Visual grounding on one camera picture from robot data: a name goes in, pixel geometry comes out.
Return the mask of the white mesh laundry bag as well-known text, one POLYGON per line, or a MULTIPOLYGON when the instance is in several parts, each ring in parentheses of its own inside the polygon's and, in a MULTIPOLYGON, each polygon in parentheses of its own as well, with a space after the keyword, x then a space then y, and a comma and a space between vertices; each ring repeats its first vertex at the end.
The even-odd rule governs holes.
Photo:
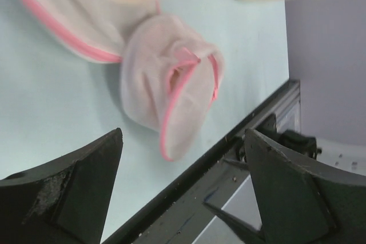
POLYGON ((155 15, 133 33, 122 61, 122 108, 159 133, 166 160, 189 151, 217 98, 224 65, 218 47, 175 15, 155 15))
POLYGON ((157 0, 21 0, 75 53, 101 63, 120 63, 129 37, 159 12, 157 0))

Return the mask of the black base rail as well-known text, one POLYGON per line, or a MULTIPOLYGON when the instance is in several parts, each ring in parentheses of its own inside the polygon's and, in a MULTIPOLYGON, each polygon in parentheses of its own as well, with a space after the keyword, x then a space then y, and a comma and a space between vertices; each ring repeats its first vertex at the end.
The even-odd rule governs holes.
POLYGON ((192 243, 213 219, 203 202, 211 199, 223 206, 248 176, 224 159, 243 154, 245 130, 272 114, 279 130, 301 129, 300 81, 290 79, 278 88, 105 243, 192 243))

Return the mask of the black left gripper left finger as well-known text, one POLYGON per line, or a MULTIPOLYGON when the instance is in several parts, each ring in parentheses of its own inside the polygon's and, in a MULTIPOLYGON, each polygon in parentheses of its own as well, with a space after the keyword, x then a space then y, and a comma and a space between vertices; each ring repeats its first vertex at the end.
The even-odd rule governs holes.
POLYGON ((117 128, 1 180, 1 243, 100 243, 123 148, 117 128))

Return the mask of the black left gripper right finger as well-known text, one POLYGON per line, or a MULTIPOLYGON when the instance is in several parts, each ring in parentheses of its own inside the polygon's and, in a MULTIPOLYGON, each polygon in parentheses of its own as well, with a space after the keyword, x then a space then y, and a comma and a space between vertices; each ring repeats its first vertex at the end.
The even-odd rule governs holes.
POLYGON ((365 176, 252 129, 245 152, 267 243, 365 243, 365 176))

